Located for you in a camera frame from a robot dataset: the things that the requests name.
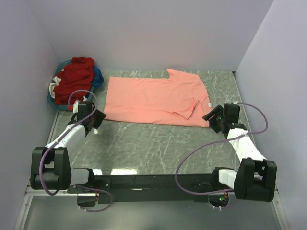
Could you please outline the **pink t shirt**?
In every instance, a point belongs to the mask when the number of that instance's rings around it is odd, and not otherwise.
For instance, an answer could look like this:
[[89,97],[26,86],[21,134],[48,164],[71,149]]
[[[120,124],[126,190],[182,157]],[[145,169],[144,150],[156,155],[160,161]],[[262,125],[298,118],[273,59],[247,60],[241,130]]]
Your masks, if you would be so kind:
[[211,110],[205,84],[199,75],[174,69],[168,78],[111,76],[104,113],[108,120],[208,127],[203,116]]

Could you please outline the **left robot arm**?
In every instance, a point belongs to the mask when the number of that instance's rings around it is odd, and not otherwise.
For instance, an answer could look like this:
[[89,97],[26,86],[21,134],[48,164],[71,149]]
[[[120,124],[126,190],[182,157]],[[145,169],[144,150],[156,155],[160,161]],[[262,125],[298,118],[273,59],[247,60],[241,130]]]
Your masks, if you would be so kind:
[[98,129],[106,114],[97,110],[93,102],[80,102],[65,130],[44,147],[32,152],[30,186],[45,190],[53,196],[70,186],[86,184],[94,176],[91,169],[72,168],[69,152],[83,140],[92,129]]

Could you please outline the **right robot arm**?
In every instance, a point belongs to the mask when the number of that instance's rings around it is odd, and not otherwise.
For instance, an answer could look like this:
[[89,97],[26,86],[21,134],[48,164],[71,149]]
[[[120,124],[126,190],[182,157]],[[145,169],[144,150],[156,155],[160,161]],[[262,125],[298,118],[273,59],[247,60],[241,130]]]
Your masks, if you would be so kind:
[[213,188],[233,189],[237,199],[271,202],[274,198],[277,166],[267,160],[252,142],[246,126],[239,122],[240,104],[218,105],[203,119],[215,133],[223,133],[240,161],[237,171],[216,167]]

